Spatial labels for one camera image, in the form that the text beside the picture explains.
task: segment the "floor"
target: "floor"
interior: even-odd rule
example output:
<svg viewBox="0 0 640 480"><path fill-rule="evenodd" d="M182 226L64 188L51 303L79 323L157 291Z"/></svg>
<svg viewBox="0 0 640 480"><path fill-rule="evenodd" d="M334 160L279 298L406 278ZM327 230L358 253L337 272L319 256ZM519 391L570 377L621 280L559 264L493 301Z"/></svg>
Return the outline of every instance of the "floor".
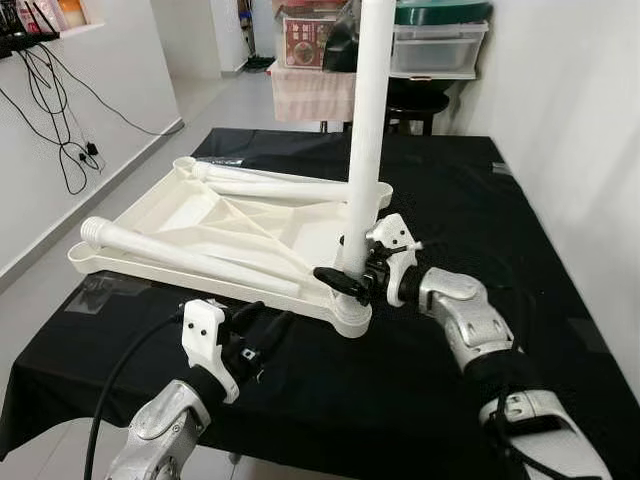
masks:
<svg viewBox="0 0 640 480"><path fill-rule="evenodd" d="M173 93L178 103L178 111L185 122L195 120L226 87L233 82L230 78L209 80L204 78L172 77Z"/></svg>
<svg viewBox="0 0 640 480"><path fill-rule="evenodd" d="M264 74L244 73L225 80L220 88L224 89L224 95L216 95L220 90L213 95L211 91L198 91L191 97L187 96L187 100L181 105L187 114L186 128L133 172L91 212L91 215L117 217L171 168L171 162L175 158L190 154L213 127L318 131L318 123L279 123L274 120L271 82ZM207 103L202 100L200 105L206 106L200 108L201 111L198 113L197 99L207 98L207 95L212 95L213 101ZM0 328L3 332L10 332L11 337L9 341L3 339L0 349L0 402L4 401L9 371L14 359L82 279L66 259L66 252L79 239L79 225L76 225L0 295ZM9 320L11 326L3 325ZM88 431L88 419L52 428L10 453L6 460L0 463L0 479L82 478ZM117 429L103 423L96 453L95 479L103 478L111 460L122 448L125 438L125 429ZM229 462L226 452L198 447L185 466L183 478L328 480L340 477L294 469L250 457L243 457L234 467Z"/></svg>

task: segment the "black tablecloth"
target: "black tablecloth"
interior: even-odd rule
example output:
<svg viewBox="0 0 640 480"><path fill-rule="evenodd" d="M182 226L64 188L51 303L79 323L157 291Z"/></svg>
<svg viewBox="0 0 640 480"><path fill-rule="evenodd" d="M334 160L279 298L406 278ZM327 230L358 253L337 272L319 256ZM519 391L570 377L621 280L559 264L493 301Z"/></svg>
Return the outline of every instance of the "black tablecloth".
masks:
<svg viewBox="0 0 640 480"><path fill-rule="evenodd" d="M343 134L217 129L196 155L345 179L348 151ZM513 292L499 259L511 265L532 299L526 348L543 378L614 478L637 478L640 409L518 185L493 173L500 161L488 138L386 137L381 178L395 193L384 213L400 212L415 238L439 239L425 260L480 278L510 323ZM129 342L196 296L207 295L122 275L88 276L13 366L0 457L53 425L91 416ZM258 329L274 313L265 312ZM178 326L167 329L139 351L116 384L107 421L127 425L185 373L179 336ZM297 318L262 382L224 408L201 443L354 477L501 478L475 402L435 322L411 307L377 303L369 332L357 340Z"/></svg>

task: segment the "power adapter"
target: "power adapter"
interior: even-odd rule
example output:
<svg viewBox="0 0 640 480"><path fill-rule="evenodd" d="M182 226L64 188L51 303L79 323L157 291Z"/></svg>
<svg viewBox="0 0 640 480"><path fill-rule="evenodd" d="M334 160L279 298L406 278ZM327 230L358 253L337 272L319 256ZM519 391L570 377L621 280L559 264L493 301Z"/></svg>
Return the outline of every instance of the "power adapter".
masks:
<svg viewBox="0 0 640 480"><path fill-rule="evenodd" d="M87 153L92 157L98 155L98 147L96 147L95 143L87 142Z"/></svg>

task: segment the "black cable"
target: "black cable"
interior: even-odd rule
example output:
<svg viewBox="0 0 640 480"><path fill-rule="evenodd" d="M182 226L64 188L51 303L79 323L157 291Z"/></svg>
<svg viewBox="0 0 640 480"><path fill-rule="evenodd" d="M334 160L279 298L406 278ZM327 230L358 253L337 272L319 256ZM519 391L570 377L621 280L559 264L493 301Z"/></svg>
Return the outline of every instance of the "black cable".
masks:
<svg viewBox="0 0 640 480"><path fill-rule="evenodd" d="M49 50L49 48L46 45L43 45L41 43L38 44L38 46L43 50L46 51L49 55L51 55L55 61L62 67L62 69L67 72L67 74L73 78L76 82L78 82L80 85L82 85L83 87L85 87L87 90L89 90L89 92L91 92L93 94L94 97L96 97L96 99L98 100L98 102L100 102L102 104L103 107L105 107L107 110L110 110L111 112L115 113L116 115L118 115L125 123L127 123L128 125L132 126L133 128L140 130L143 133L146 133L147 135L152 135L154 137L170 137L172 135L175 135L176 133L178 133L180 130L182 130L184 128L184 123L182 125L180 125L178 128L176 128L175 130L171 131L171 132L165 132L165 133L157 133L157 132L150 132L149 130L146 130L145 128L142 128L139 125L136 125L135 123L133 123L132 121L130 121L127 117L125 117L122 113L120 113L118 110L116 110L115 108L113 108L111 105L109 105L108 103L106 103L101 97L100 95L98 95L96 93L96 91L91 88L89 85L87 85L85 82L83 82L82 80L80 80L78 77L76 77L73 73L71 73L71 71L67 68L67 66L62 63L62 61L56 57L56 55Z"/></svg>
<svg viewBox="0 0 640 480"><path fill-rule="evenodd" d="M49 143L53 143L54 145L59 146L60 144L58 142L56 142L55 140L50 139L49 137L47 137L46 135L43 135L42 133L40 133L38 131L38 129L36 129L36 127L33 126L33 123L31 123L31 121L29 120L29 118L25 115L25 113L22 111L22 109L18 106L18 104L16 104L16 102L14 102L11 97L9 97L9 95L7 95L7 93L2 89L2 87L0 87L0 94L2 94L2 96L4 98L7 99L7 101L13 105L13 107L18 111L18 113L20 114L20 116L24 119L24 121L26 122L26 124L29 126L29 128L33 131L33 133L35 133L36 135L38 135L40 138L42 138L43 140L46 140Z"/></svg>
<svg viewBox="0 0 640 480"><path fill-rule="evenodd" d="M58 145L58 163L60 164L60 168L62 170L65 187L69 192L69 194L77 195L86 188L88 178L87 178L86 172L84 171L83 165L75 158L75 156L69 153L68 147L69 146L77 147L80 150L80 152L82 152L85 159L84 165L87 166L88 168L91 168L92 170L100 171L100 166L98 165L96 160L93 158L93 156L90 155L89 152L83 146L71 140L71 129L69 127L69 123L66 117L66 109L68 108L68 105L69 105L68 94L66 92L66 89L64 88L64 85L62 85L62 82L60 81L60 79L58 78L54 70L53 62L49 54L45 52L45 55L47 56L48 61L42 59L41 57L34 54L33 52L30 52L29 50L25 52L19 52L19 55L22 58L25 68L27 69L27 74L29 78L29 89L31 91L31 95L34 101L36 102L36 104L38 105L38 107L49 115L52 122L52 126L56 133L56 137L58 140L57 142L54 142L54 143ZM46 67L46 69L48 70L48 74L51 76L52 84L50 84L45 80L44 75L40 71L38 65L36 65L35 60L38 60L40 63L42 63ZM59 104L59 109L51 108L51 106L47 102L44 92L42 91L42 88L40 86L41 84L49 90L55 90L58 104ZM58 124L57 124L58 117L62 118L62 121L64 124L64 130L61 130L61 127L60 128L58 127ZM72 162L72 164L77 168L77 170L82 175L82 180L81 180L82 184L80 185L80 187L76 189L73 189L70 184L68 167L65 166L65 157Z"/></svg>
<svg viewBox="0 0 640 480"><path fill-rule="evenodd" d="M518 331L515 332L513 335L513 343L510 349L510 353L512 355L516 355L523 341L527 342L530 335L530 331L531 331L530 318L528 318L527 315L525 315L525 310L526 310L525 301L526 303L529 304L529 308L532 309L533 311L535 311L535 308L536 308L536 301L533 294L528 290L524 289L524 287L520 284L520 281L518 280L517 276L514 274L513 268L511 267L509 262L501 255L491 252L488 249L481 249L474 245L466 244L460 241L448 242L447 240L444 239L444 237L441 237L441 236L435 237L429 241L422 242L422 244L425 250L426 250L426 247L438 245L438 244L445 244L445 245L449 244L454 246L458 245L462 248L475 251L476 253L489 256L491 259L496 261L502 267L502 269L508 276L508 283L510 284L511 289L513 290L514 296L515 296L516 305L515 305L514 316L515 316L516 328L514 328L514 330L517 329ZM498 396L498 405L496 408L496 412L494 414L494 420L495 420L496 431L498 433L498 439L500 440L502 445L509 450L511 455L514 458L518 459L523 464L528 465L531 468L534 468L535 470L539 471L540 473L543 473L544 475L547 475L552 480L601 480L600 477L566 476L538 462L534 458L531 458L530 456L525 454L523 451L518 449L515 445L513 445L508 435L506 434L507 418L506 418L505 410L506 410L507 398L509 396L510 383L511 383L510 374L507 372L505 373L504 383L502 384L502 388Z"/></svg>
<svg viewBox="0 0 640 480"><path fill-rule="evenodd" d="M535 299L532 299L532 298L527 299L525 297L524 290L521 287L519 280L513 273L513 269L511 268L511 266L503 258L501 257L495 257L495 258L500 261L500 264L503 266L503 268L509 275L511 285L515 293L515 298L516 298L515 316L516 316L517 327L520 330L520 332L518 332L518 335L514 334L513 343L511 345L511 349L509 350L509 352L511 355L517 355L518 349L520 348L518 337L519 335L520 336L524 335L524 330L526 327L525 324L529 323L526 320L524 303L525 303L525 300L528 300L530 303L532 301L535 302ZM554 470L553 468L538 462L536 459L530 457L529 455L524 453L522 450L518 449L511 442L511 440L509 439L506 433L506 424L507 424L506 405L507 405L507 398L509 396L510 383L511 383L510 373L505 372L504 383L502 384L502 389L500 391L500 395L498 396L498 405L496 408L494 419L495 419L496 431L498 433L498 438L503 444L503 446L509 450L511 455L514 458L521 461L522 463L524 463L525 465L528 465L531 468L539 471L540 473L548 476L552 480L570 480L570 479L571 480L596 480L596 479L601 480L600 477L584 477L584 476L570 477L570 476L564 475L558 472L557 470Z"/></svg>
<svg viewBox="0 0 640 480"><path fill-rule="evenodd" d="M93 422L91 423L91 432L89 433L89 443L87 445L87 456L84 465L84 480L92 480L91 477L93 475L93 460L95 457L96 451L96 443L98 440L98 431L100 430L100 420L102 419L102 412L104 410L104 406L106 404L107 398L113 385L122 372L122 369L126 366L127 362L131 359L133 354L154 334L162 330L163 328L175 323L177 320L176 315L172 315L170 318L160 322L157 325L154 325L147 331L143 332L138 338L127 348L124 352L118 363L113 367L111 373L109 374L109 378L105 382L102 387L102 392L100 393L100 397L98 399L98 403L96 405L96 410L93 415Z"/></svg>

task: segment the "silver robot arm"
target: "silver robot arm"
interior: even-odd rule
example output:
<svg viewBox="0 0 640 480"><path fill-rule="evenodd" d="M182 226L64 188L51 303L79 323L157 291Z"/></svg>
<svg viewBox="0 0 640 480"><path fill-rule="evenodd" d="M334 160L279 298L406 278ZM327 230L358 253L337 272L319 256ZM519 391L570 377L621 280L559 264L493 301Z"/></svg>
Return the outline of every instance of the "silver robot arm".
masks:
<svg viewBox="0 0 640 480"><path fill-rule="evenodd" d="M185 304L182 346L189 374L169 383L134 416L127 443L105 480L180 479L212 418L238 398L240 385L260 373L286 334L290 312L273 320L255 346L246 344L242 330L262 308L258 302L231 315L202 300Z"/></svg>
<svg viewBox="0 0 640 480"><path fill-rule="evenodd" d="M554 478L556 473L611 479L558 397L544 388L531 360L517 345L514 348L514 335L489 303L481 282L439 268L421 269L415 251L422 246L399 214L379 220L367 239L371 255L361 281L330 268L317 268L314 275L362 304L384 296L392 306L413 303L421 314L435 319L462 374L482 392L480 423L522 462L531 479ZM509 390L503 394L505 386Z"/></svg>

